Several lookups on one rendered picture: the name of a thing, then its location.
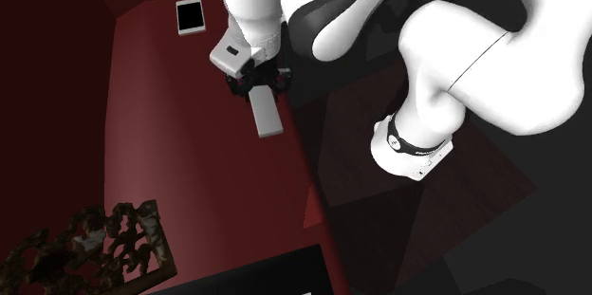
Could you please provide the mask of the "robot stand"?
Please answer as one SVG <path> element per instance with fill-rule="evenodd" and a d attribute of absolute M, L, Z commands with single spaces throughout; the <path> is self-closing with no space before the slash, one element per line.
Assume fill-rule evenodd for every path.
<path fill-rule="evenodd" d="M 399 55 L 323 65 L 314 76 L 331 91 L 293 116 L 346 280 L 362 295 L 388 295 L 533 193 L 529 179 L 471 123 L 419 181 L 376 164 L 373 126 L 407 91 Z"/>

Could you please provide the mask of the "dark carved ornate frame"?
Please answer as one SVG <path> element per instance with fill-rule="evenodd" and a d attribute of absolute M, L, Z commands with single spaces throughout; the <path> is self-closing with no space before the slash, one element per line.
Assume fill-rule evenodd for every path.
<path fill-rule="evenodd" d="M 23 295 L 37 284 L 42 295 L 140 295 L 177 276 L 156 200 L 76 212 L 48 241 L 41 229 L 22 239 L 0 263 L 0 295 Z"/>

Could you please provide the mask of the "grey flat rectangular remote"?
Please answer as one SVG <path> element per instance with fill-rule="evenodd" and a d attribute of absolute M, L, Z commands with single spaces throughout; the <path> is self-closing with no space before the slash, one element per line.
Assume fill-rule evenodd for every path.
<path fill-rule="evenodd" d="M 267 85 L 256 85 L 248 96 L 258 136 L 267 138 L 282 134 L 284 127 L 272 90 Z"/>

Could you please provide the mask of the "white tablet with black screen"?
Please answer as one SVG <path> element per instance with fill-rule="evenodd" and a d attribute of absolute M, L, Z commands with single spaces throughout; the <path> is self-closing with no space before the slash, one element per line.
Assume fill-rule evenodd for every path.
<path fill-rule="evenodd" d="M 206 29 L 202 0 L 182 0 L 176 2 L 177 33 L 189 35 Z"/>

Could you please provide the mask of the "black flat rectangular object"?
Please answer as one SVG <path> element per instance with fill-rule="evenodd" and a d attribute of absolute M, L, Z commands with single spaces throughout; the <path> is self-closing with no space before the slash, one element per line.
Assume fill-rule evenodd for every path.
<path fill-rule="evenodd" d="M 319 244 L 148 295 L 335 295 Z"/>

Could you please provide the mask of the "red table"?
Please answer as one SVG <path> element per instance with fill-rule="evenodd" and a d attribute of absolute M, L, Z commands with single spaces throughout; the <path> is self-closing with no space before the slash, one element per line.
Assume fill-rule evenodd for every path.
<path fill-rule="evenodd" d="M 209 54 L 227 27 L 179 36 L 182 0 L 0 0 L 0 261 L 91 205 L 155 199 L 183 284 L 319 244 L 351 295 L 286 100 L 259 138 Z"/>

